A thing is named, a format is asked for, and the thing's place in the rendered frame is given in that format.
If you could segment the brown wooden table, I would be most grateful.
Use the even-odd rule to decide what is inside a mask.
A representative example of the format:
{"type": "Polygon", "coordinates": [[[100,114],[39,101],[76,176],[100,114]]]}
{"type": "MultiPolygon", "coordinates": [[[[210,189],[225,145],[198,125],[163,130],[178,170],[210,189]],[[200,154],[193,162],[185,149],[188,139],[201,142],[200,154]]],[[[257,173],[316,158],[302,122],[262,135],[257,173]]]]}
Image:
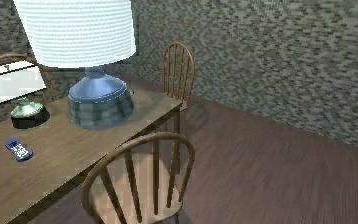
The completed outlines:
{"type": "Polygon", "coordinates": [[[49,104],[50,119],[35,129],[17,130],[9,120],[0,122],[0,224],[26,224],[79,185],[108,152],[179,113],[180,100],[137,87],[133,91],[131,116],[108,129],[73,125],[66,98],[49,104]],[[5,147],[11,138],[33,156],[17,162],[5,147]]]}

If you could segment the blue remote control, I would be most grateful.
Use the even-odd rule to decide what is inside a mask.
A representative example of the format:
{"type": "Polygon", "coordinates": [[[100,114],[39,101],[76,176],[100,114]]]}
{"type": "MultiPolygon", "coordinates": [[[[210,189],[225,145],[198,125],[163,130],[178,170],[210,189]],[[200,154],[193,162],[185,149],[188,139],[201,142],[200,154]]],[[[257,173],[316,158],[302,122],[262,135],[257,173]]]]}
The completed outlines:
{"type": "Polygon", "coordinates": [[[5,147],[11,152],[17,162],[24,162],[33,156],[33,151],[26,148],[18,139],[11,138],[5,142],[5,147]]]}

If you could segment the blue table lamp white shade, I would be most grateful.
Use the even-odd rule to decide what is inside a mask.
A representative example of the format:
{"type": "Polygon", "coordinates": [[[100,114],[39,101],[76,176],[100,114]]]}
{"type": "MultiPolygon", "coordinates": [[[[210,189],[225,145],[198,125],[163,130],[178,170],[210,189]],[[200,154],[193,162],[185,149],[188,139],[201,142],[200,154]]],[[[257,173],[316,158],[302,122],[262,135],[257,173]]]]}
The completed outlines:
{"type": "Polygon", "coordinates": [[[85,129],[113,127],[133,112],[127,84],[103,70],[136,52],[131,0],[13,0],[36,61],[82,68],[69,89],[70,121],[85,129]]]}

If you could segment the brown wooden spindle-back chair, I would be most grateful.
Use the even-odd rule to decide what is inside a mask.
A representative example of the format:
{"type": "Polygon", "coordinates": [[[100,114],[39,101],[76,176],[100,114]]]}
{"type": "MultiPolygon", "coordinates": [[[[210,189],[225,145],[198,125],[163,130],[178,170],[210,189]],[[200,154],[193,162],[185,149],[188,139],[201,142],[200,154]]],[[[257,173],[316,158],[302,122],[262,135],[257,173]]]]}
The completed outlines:
{"type": "Polygon", "coordinates": [[[176,133],[133,139],[99,160],[86,176],[81,204],[94,224],[158,224],[179,212],[195,151],[176,133]]]}
{"type": "MultiPolygon", "coordinates": [[[[0,65],[6,65],[9,62],[19,62],[21,60],[33,63],[40,69],[41,76],[46,79],[46,89],[41,91],[43,97],[43,103],[47,105],[49,102],[56,100],[54,87],[49,75],[49,70],[46,66],[40,65],[36,60],[30,56],[18,53],[8,53],[0,56],[0,65]]],[[[0,120],[5,121],[8,119],[8,113],[14,109],[14,106],[10,102],[0,103],[0,120]]]]}
{"type": "Polygon", "coordinates": [[[180,42],[170,43],[161,60],[163,92],[181,101],[180,112],[175,116],[175,133],[184,130],[187,135],[186,110],[189,107],[195,78],[195,62],[188,47],[180,42]]]}

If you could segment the green lidded black pot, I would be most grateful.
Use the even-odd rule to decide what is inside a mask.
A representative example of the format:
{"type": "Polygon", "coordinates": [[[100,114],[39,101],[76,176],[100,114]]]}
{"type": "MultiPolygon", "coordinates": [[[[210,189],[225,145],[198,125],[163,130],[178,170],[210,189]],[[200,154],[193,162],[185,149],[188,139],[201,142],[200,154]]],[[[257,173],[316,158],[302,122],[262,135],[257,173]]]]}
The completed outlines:
{"type": "Polygon", "coordinates": [[[31,129],[48,121],[50,113],[43,104],[23,97],[18,100],[18,105],[11,111],[10,117],[15,129],[31,129]]]}

